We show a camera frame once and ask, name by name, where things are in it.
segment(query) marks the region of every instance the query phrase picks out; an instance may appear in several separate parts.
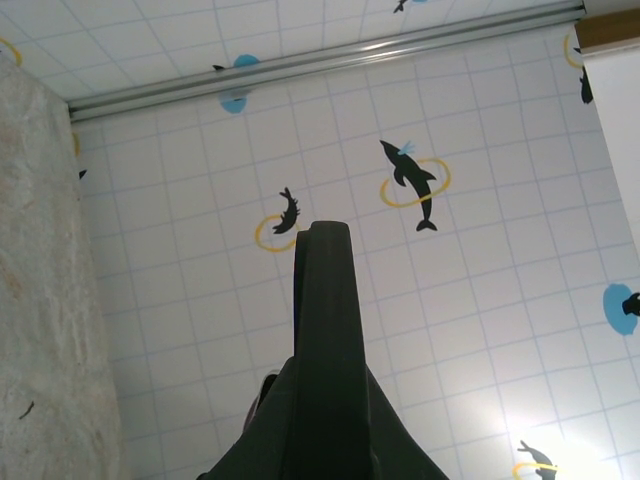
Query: white tiled wall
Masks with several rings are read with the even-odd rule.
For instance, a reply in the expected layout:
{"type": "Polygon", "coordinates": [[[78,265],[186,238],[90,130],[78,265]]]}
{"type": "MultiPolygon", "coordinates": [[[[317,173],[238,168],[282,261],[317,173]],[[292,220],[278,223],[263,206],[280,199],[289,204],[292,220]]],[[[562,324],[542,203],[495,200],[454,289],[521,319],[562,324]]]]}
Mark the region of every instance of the white tiled wall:
{"type": "Polygon", "coordinates": [[[556,1],[5,0],[0,37],[73,99],[556,1]]]}
{"type": "Polygon", "coordinates": [[[452,479],[511,478],[521,440],[558,479],[638,478],[640,341],[602,294],[640,266],[566,31],[257,90],[240,115],[205,98],[78,126],[135,478],[211,468],[292,354],[293,250],[254,241],[285,186],[301,228],[350,225],[369,366],[452,479]],[[380,200],[380,139],[449,165],[437,232],[380,200]]]}

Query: wooden trim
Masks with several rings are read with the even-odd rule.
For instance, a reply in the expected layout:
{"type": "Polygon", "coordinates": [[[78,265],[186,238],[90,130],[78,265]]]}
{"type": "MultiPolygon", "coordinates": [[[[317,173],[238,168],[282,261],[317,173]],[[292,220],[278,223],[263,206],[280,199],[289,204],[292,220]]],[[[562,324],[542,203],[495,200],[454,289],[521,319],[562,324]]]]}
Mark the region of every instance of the wooden trim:
{"type": "Polygon", "coordinates": [[[576,24],[583,54],[621,46],[640,46],[640,8],[587,17],[576,24]]]}

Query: metal rail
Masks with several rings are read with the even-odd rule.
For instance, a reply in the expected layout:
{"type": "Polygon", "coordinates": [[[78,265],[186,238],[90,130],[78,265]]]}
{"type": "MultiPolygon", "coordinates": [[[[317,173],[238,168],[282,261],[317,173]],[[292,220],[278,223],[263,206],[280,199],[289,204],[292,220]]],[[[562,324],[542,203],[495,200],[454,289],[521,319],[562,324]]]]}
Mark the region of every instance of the metal rail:
{"type": "Polygon", "coordinates": [[[69,102],[72,122],[89,120],[209,94],[246,93],[259,85],[396,59],[438,48],[576,21],[581,0],[568,0],[516,12],[428,28],[317,52],[268,60],[257,65],[211,71],[69,102]]]}

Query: textured wall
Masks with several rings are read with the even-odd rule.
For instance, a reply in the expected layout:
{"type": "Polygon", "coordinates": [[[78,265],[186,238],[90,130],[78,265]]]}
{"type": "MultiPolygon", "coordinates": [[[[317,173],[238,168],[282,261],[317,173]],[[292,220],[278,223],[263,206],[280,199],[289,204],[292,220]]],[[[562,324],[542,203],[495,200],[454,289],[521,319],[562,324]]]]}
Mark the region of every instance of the textured wall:
{"type": "Polygon", "coordinates": [[[126,477],[77,182],[66,105],[1,60],[2,480],[126,477]]]}

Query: yellow ring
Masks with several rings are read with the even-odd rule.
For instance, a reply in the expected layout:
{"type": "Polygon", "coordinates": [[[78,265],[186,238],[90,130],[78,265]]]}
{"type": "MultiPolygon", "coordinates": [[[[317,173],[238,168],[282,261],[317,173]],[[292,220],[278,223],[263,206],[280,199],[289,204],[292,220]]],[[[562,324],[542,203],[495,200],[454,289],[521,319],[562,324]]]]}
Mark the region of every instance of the yellow ring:
{"type": "Polygon", "coordinates": [[[558,467],[547,465],[546,463],[519,463],[515,467],[513,467],[513,470],[511,470],[511,473],[513,474],[513,478],[515,478],[515,480],[522,480],[522,477],[518,474],[518,470],[520,470],[522,467],[542,468],[545,470],[553,470],[555,472],[560,471],[558,467]]]}
{"type": "Polygon", "coordinates": [[[438,188],[437,190],[425,195],[424,197],[420,197],[417,200],[413,200],[411,202],[394,203],[391,200],[389,200],[389,198],[387,197],[386,191],[385,191],[386,188],[387,188],[387,185],[389,185],[389,179],[387,178],[382,183],[382,185],[380,186],[380,198],[382,199],[382,201],[384,203],[386,203],[387,205],[389,205],[390,207],[393,207],[393,208],[411,207],[413,205],[418,205],[419,203],[424,202],[425,200],[429,200],[430,198],[433,198],[436,195],[440,195],[447,188],[449,188],[449,184],[451,184],[451,170],[449,170],[449,167],[447,166],[447,164],[444,163],[444,161],[442,161],[439,158],[423,158],[422,160],[418,160],[417,161],[417,163],[426,163],[426,162],[435,162],[438,165],[441,165],[442,168],[444,168],[444,171],[447,174],[447,179],[444,181],[444,183],[442,184],[442,186],[440,188],[438,188]]]}
{"type": "MultiPolygon", "coordinates": [[[[290,248],[292,248],[296,244],[295,238],[291,240],[289,243],[287,243],[284,247],[280,247],[280,248],[269,247],[268,245],[265,245],[264,243],[262,243],[262,240],[260,240],[260,234],[262,233],[262,229],[264,228],[264,226],[271,220],[280,220],[280,215],[269,215],[267,218],[265,218],[260,222],[260,224],[256,227],[256,233],[255,233],[256,245],[266,250],[267,252],[271,252],[271,253],[285,252],[290,248]]],[[[296,227],[296,231],[299,232],[300,227],[298,226],[297,223],[295,224],[295,227],[296,227]]]]}
{"type": "Polygon", "coordinates": [[[78,155],[80,155],[80,139],[78,138],[78,134],[76,133],[71,133],[71,136],[73,137],[73,151],[76,154],[76,157],[78,155]]]}
{"type": "Polygon", "coordinates": [[[22,65],[22,54],[18,51],[18,49],[14,47],[9,40],[5,40],[2,37],[0,37],[0,43],[4,43],[7,47],[9,47],[9,50],[11,50],[13,56],[16,57],[16,65],[18,67],[22,65]]]}
{"type": "Polygon", "coordinates": [[[579,63],[573,61],[571,59],[571,57],[569,56],[569,34],[567,33],[567,35],[564,37],[564,59],[567,61],[567,63],[572,66],[573,68],[576,68],[578,70],[582,70],[583,65],[580,65],[579,63]]]}

